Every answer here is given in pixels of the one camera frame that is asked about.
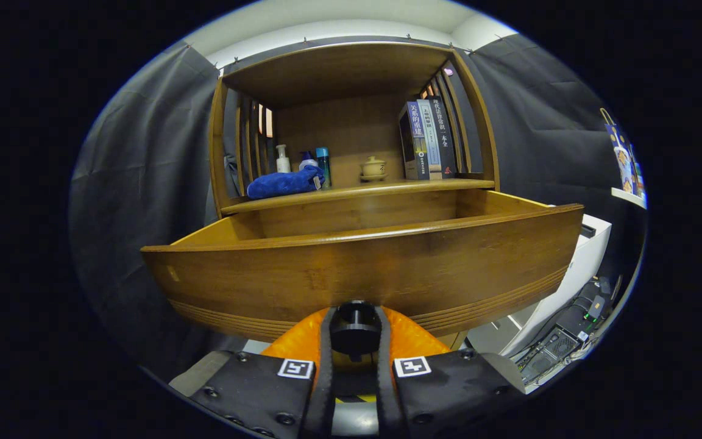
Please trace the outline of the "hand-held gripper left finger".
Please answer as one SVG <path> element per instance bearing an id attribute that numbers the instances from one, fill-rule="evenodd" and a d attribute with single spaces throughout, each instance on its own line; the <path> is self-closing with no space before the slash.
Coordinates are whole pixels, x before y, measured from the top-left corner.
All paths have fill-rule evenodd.
<path id="1" fill-rule="evenodd" d="M 248 437 L 329 438 L 335 312 L 310 314 L 259 355 L 230 353 L 190 400 Z"/>

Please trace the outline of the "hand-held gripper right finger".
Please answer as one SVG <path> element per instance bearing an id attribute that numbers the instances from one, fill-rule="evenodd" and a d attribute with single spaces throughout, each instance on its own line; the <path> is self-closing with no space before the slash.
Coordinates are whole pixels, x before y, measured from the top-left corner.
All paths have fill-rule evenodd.
<path id="1" fill-rule="evenodd" d="M 452 350 L 401 312 L 375 311 L 381 438 L 471 438 L 525 400 L 521 374 L 504 356 Z"/>

